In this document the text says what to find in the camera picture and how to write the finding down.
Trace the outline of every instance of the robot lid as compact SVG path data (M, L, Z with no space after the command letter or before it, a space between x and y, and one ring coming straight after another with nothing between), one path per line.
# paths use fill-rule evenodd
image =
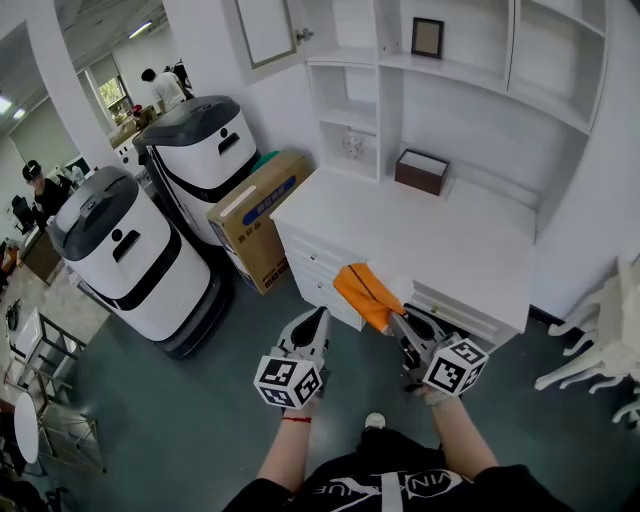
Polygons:
M192 146L220 131L240 113L228 96L204 96L180 103L133 141L135 146Z
M138 197L138 183L115 167L104 167L67 199L48 228L65 260L89 256L110 235Z

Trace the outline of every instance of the brown box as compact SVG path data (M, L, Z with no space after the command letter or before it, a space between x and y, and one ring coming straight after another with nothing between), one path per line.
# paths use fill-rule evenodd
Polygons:
M396 162L396 181L440 195L449 170L449 162L428 153L406 149Z
M229 192L207 214L245 281L262 295L289 268L269 215L311 174L311 163L282 151Z

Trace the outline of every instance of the round white table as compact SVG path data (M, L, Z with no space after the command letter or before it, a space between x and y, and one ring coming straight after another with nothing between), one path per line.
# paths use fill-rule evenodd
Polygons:
M36 407L27 393L22 393L18 397L13 425L20 453L29 464L34 464L38 460L40 434Z

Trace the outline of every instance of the wall cabinet door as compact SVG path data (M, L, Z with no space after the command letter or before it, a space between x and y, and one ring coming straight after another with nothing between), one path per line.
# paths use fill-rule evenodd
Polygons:
M225 15L245 83L303 63L315 34L301 0L226 0Z

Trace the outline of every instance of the white shirt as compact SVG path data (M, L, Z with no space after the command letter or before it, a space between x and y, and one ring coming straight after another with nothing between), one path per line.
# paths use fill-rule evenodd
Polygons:
M153 90L164 102L164 108L167 112L187 99L179 83L178 77L168 71L160 73L151 83Z

